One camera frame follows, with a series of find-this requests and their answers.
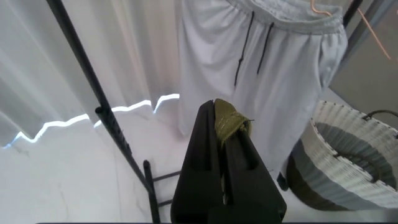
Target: white curtain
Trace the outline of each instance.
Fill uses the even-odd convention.
[[[112,107],[178,93],[178,1],[63,1]],[[99,106],[44,0],[0,1],[0,146],[97,122]]]

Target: woven basket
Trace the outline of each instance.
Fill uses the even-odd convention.
[[[293,193],[318,210],[398,208],[398,131],[321,101],[287,166]]]

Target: basket handle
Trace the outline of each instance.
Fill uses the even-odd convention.
[[[398,118],[398,113],[397,112],[394,112],[394,111],[391,111],[391,110],[377,110],[377,111],[373,111],[373,112],[368,113],[367,115],[363,116],[362,119],[364,119],[365,121],[369,121],[372,118],[373,115],[378,114],[378,113],[389,113],[389,114],[392,114],[392,115],[394,115],[394,116],[396,116]]]
[[[378,180],[381,180],[381,170],[380,170],[380,168],[379,168],[377,165],[375,165],[375,163],[373,163],[372,161],[370,161],[369,159],[367,159],[367,158],[365,158],[365,157],[363,157],[363,156],[360,156],[360,155],[350,154],[350,153],[342,153],[342,152],[337,152],[337,154],[334,155],[333,157],[334,157],[334,158],[337,158],[337,157],[339,157],[339,156],[345,157],[345,158],[356,157],[356,158],[359,158],[359,159],[362,159],[362,160],[368,162],[368,164],[370,164],[371,166],[373,166],[373,168],[374,168],[374,169],[376,170],[376,172],[377,172],[377,177],[373,177],[373,176],[372,176],[372,181],[371,181],[371,183],[374,184],[374,183],[376,183]]]

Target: black drawstring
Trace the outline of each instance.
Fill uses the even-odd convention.
[[[272,23],[272,24],[269,26],[269,29],[268,29],[268,32],[267,32],[266,43],[264,44],[264,48],[263,48],[263,50],[262,50],[262,55],[261,55],[261,59],[260,59],[259,68],[257,69],[257,74],[259,74],[259,72],[260,72],[262,59],[264,58],[264,54],[265,54],[266,48],[267,48],[269,32],[271,31],[271,29],[273,28],[273,26],[274,26],[274,23]]]
[[[254,11],[252,11],[252,13],[251,13],[251,19],[250,19],[249,29],[248,29],[248,33],[246,34],[246,40],[244,41],[243,50],[242,50],[242,56],[241,56],[241,58],[239,59],[238,69],[236,70],[236,74],[235,74],[235,84],[234,84],[234,86],[236,86],[236,81],[238,80],[238,72],[239,72],[239,69],[241,68],[241,63],[242,63],[242,61],[243,61],[244,49],[246,48],[246,44],[248,43],[250,28],[251,28],[251,24],[253,23],[253,19],[254,19]]]

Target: pants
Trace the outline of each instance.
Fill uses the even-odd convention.
[[[252,122],[251,139],[276,179],[347,46],[340,7],[293,0],[182,1],[179,128],[221,98]]]

